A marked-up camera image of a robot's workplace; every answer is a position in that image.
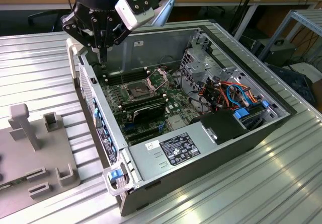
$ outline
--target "ribbed aluminum surface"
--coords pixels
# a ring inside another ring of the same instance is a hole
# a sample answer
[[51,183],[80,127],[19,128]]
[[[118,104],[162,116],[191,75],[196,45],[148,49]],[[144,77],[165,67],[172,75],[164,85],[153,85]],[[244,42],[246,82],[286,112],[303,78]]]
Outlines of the ribbed aluminum surface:
[[322,36],[322,10],[295,10],[291,17]]
[[[0,223],[322,223],[321,115],[218,25],[194,21],[166,27],[201,23],[298,114],[254,150],[143,210],[121,217],[115,198],[105,188],[102,165],[71,82],[67,35],[0,38],[0,127],[8,126],[8,106],[19,102],[28,104],[31,119],[51,111],[63,115],[82,180],[78,187]],[[224,59],[219,50],[214,54]]]

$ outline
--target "warning label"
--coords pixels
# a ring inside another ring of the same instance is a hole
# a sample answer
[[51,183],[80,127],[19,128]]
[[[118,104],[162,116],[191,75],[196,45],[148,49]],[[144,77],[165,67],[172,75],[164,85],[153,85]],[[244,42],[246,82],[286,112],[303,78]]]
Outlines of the warning label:
[[173,166],[200,154],[186,132],[159,144]]

